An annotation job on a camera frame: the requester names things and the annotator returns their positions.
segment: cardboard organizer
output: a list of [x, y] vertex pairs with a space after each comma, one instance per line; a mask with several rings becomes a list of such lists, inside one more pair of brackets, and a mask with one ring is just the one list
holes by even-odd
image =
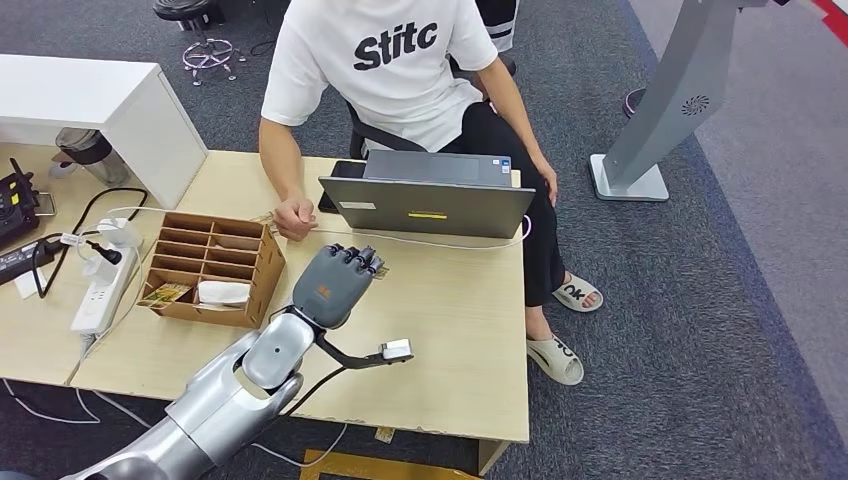
[[[165, 214], [153, 250], [143, 296], [165, 283], [190, 285], [158, 315], [235, 327], [258, 328], [285, 266], [267, 225], [246, 220]], [[250, 284], [243, 310], [198, 308], [197, 285], [204, 280]]]

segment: white slide sandal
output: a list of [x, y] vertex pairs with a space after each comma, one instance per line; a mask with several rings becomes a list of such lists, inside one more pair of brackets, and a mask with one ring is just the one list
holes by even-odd
[[[583, 302], [586, 300], [586, 297], [593, 292], [597, 292], [598, 297], [600, 298], [591, 307], [584, 307]], [[583, 280], [573, 273], [571, 274], [571, 280], [568, 283], [554, 290], [554, 297], [559, 300], [559, 303], [574, 310], [575, 312], [582, 313], [594, 312], [601, 308], [601, 305], [604, 304], [603, 294], [597, 288], [593, 287], [591, 283]]]
[[527, 355], [549, 377], [563, 385], [583, 381], [583, 362], [556, 335], [550, 340], [527, 340]]

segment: person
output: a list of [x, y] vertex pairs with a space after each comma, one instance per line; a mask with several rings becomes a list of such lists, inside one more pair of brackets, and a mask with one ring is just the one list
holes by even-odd
[[[448, 54], [476, 72], [491, 105], [468, 81], [453, 78]], [[292, 1], [268, 77], [259, 153], [281, 200], [274, 221], [294, 241], [317, 224], [291, 128], [315, 111], [328, 85], [366, 124], [428, 151], [511, 157], [522, 187], [536, 189], [523, 243], [528, 355], [554, 380], [579, 383], [583, 364], [553, 334], [542, 304], [553, 293], [566, 307], [585, 312], [600, 307], [603, 297], [563, 267], [554, 211], [557, 175], [474, 0]]]

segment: robotic arm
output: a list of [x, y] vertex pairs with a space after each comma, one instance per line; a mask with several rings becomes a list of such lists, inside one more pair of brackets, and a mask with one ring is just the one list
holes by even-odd
[[[411, 359], [408, 340], [384, 343], [379, 353], [357, 358], [325, 338], [328, 329], [347, 321], [382, 265], [371, 247], [322, 248], [297, 281], [292, 303], [271, 314], [262, 333], [247, 333], [195, 373], [165, 408], [167, 416], [136, 441], [64, 480], [194, 479], [223, 465], [300, 391], [298, 368], [313, 344], [350, 369]], [[250, 393], [246, 383], [264, 394]]]

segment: white power strip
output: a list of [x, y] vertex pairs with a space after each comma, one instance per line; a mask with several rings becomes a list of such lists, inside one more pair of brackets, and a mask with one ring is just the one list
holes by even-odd
[[121, 303], [124, 288], [137, 260], [136, 249], [133, 247], [118, 248], [112, 244], [106, 245], [105, 248], [121, 252], [121, 261], [116, 265], [118, 272], [109, 285], [91, 282], [82, 299], [82, 304], [77, 310], [77, 315], [74, 317], [74, 322], [71, 324], [72, 332], [80, 334], [103, 333], [112, 323], [118, 304]]

